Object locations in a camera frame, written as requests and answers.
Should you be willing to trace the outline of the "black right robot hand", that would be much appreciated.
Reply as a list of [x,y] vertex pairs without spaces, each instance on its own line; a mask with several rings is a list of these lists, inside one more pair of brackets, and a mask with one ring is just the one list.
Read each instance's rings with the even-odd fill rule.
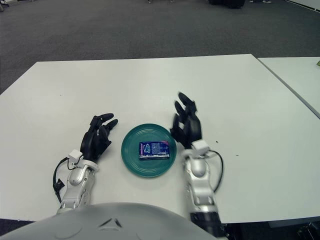
[[195,101],[182,92],[178,93],[178,98],[183,103],[184,108],[177,100],[174,102],[176,113],[173,117],[170,134],[185,149],[190,149],[192,142],[202,139],[201,122],[196,115]]

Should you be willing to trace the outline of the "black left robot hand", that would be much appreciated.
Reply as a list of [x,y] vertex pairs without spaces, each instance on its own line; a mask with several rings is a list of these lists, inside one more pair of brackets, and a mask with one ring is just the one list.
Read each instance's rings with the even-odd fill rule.
[[95,115],[92,118],[89,129],[84,134],[80,145],[80,152],[85,160],[97,163],[100,156],[112,143],[109,140],[109,134],[117,125],[118,119],[113,119],[106,125],[103,125],[103,123],[111,120],[113,117],[113,113],[106,113],[99,116]]

